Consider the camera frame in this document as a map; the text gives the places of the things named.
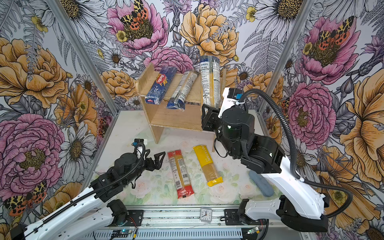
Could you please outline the red spaghetti bag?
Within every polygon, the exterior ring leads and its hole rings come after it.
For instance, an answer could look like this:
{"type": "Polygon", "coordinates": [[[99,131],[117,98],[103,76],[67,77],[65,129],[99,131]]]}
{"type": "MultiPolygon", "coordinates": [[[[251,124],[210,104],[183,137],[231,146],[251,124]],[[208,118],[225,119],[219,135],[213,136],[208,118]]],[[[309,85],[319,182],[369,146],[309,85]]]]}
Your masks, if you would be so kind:
{"type": "Polygon", "coordinates": [[[187,198],[194,194],[191,180],[181,150],[167,153],[174,178],[178,199],[187,198]]]}

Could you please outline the yellow spaghetti bag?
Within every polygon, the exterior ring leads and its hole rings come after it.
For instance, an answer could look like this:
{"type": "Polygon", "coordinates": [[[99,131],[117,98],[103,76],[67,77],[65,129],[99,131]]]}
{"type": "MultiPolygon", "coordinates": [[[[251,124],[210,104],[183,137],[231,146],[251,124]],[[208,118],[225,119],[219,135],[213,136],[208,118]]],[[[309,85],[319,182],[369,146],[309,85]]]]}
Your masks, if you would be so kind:
{"type": "Polygon", "coordinates": [[[213,187],[217,184],[221,184],[223,178],[217,171],[207,146],[198,145],[194,146],[193,149],[205,175],[207,185],[213,187]]]}

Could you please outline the blue-end spaghetti bag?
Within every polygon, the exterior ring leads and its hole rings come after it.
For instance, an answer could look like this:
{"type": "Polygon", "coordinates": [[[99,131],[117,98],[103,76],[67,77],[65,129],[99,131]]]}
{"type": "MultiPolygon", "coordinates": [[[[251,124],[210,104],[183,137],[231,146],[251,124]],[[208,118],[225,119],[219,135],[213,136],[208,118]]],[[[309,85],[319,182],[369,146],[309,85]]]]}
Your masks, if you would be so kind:
{"type": "Polygon", "coordinates": [[[199,73],[195,70],[190,70],[183,74],[175,92],[168,101],[166,106],[167,109],[182,111],[185,110],[187,96],[198,76],[199,73]]]}
{"type": "Polygon", "coordinates": [[[219,108],[221,101],[220,63],[214,56],[200,56],[202,102],[219,108]]]}

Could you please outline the blue Barilla spaghetti box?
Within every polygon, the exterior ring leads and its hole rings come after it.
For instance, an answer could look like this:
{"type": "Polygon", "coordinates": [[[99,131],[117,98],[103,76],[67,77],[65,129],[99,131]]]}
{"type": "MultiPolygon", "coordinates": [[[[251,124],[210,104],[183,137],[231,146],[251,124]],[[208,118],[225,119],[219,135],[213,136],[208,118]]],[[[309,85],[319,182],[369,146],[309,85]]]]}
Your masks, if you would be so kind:
{"type": "Polygon", "coordinates": [[[172,66],[162,67],[150,91],[145,96],[145,102],[147,104],[159,105],[162,102],[177,72],[178,72],[178,68],[176,67],[172,67],[172,66]]]}

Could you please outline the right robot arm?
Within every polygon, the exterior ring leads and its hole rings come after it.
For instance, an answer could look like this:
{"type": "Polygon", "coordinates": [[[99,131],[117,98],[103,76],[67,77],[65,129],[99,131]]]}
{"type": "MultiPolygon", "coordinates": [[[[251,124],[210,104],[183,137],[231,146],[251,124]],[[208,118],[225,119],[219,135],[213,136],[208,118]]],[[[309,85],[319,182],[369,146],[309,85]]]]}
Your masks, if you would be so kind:
{"type": "Polygon", "coordinates": [[[272,182],[282,195],[274,200],[242,200],[237,215],[244,224],[280,220],[298,232],[326,232],[325,208],[329,198],[316,192],[302,177],[295,177],[294,152],[287,156],[272,138],[255,133],[255,117],[244,110],[239,89],[225,88],[220,109],[202,105],[202,129],[213,132],[227,155],[272,182]]]}

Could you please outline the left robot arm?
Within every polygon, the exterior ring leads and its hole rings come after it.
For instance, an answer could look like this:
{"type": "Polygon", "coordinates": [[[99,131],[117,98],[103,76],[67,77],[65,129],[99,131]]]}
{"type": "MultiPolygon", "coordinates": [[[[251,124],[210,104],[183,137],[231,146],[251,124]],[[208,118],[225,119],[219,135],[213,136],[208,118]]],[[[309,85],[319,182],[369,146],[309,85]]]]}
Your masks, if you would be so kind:
{"type": "Polygon", "coordinates": [[[89,187],[73,200],[34,224],[19,224],[10,231],[13,240],[53,240],[54,238],[74,238],[75,228],[81,232],[91,232],[100,227],[123,226],[138,222],[131,217],[129,211],[116,195],[124,188],[136,187],[137,179],[144,171],[160,170],[166,152],[149,157],[143,139],[135,139],[132,143],[134,151],[122,154],[114,165],[104,174],[93,180],[89,187]]]}

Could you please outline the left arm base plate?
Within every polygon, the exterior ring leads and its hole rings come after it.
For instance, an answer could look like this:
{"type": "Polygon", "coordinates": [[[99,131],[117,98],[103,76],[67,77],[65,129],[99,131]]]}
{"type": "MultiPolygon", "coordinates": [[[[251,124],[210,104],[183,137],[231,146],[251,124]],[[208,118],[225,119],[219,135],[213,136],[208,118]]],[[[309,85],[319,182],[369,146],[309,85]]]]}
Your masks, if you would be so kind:
{"type": "Polygon", "coordinates": [[[143,210],[127,210],[119,214],[116,226],[119,227],[140,227],[144,219],[143,210]]]}

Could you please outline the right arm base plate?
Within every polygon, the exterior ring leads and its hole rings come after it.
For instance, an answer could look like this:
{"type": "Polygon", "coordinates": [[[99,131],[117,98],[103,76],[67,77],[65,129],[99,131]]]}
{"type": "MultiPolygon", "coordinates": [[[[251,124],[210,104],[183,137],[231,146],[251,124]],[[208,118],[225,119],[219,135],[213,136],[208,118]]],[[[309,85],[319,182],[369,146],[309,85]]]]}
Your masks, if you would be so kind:
{"type": "Polygon", "coordinates": [[[252,220],[246,215],[239,215],[237,209],[224,209],[224,216],[220,220],[224,221],[226,226],[265,226],[267,224],[266,219],[252,220]]]}

